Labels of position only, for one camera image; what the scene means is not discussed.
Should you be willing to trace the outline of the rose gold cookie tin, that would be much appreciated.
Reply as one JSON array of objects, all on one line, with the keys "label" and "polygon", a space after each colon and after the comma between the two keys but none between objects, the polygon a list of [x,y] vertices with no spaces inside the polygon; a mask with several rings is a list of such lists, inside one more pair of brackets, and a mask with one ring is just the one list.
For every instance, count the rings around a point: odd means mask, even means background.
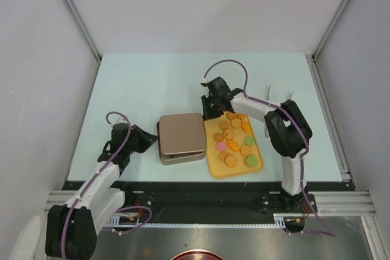
[{"label": "rose gold cookie tin", "polygon": [[157,123],[158,154],[165,166],[201,160],[205,157],[207,139],[203,125],[179,129]]}]

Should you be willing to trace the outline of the rose gold tin lid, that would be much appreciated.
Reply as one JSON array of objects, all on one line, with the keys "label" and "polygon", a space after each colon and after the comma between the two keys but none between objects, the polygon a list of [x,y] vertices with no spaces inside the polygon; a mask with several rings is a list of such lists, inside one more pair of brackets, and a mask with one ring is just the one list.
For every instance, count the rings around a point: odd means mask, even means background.
[{"label": "rose gold tin lid", "polygon": [[157,123],[160,154],[167,158],[204,154],[207,138],[200,113],[161,116]]}]

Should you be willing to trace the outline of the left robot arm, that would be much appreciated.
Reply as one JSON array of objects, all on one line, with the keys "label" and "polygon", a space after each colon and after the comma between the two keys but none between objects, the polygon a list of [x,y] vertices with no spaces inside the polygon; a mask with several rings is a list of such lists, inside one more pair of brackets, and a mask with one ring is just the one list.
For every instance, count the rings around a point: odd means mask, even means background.
[{"label": "left robot arm", "polygon": [[117,210],[128,211],[135,197],[113,183],[133,153],[144,153],[158,137],[126,122],[113,125],[91,177],[64,204],[48,212],[45,253],[62,259],[90,259],[98,234]]}]

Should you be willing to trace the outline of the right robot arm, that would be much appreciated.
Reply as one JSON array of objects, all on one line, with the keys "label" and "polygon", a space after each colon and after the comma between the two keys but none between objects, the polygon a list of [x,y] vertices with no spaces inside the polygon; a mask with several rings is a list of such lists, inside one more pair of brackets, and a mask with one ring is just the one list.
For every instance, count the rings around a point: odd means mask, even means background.
[{"label": "right robot arm", "polygon": [[303,157],[309,151],[313,132],[297,104],[288,99],[275,104],[250,96],[245,89],[230,89],[222,77],[203,79],[207,93],[201,97],[205,121],[216,119],[225,112],[245,114],[262,122],[268,130],[274,150],[282,158],[282,207],[295,212],[303,205],[306,195]]}]

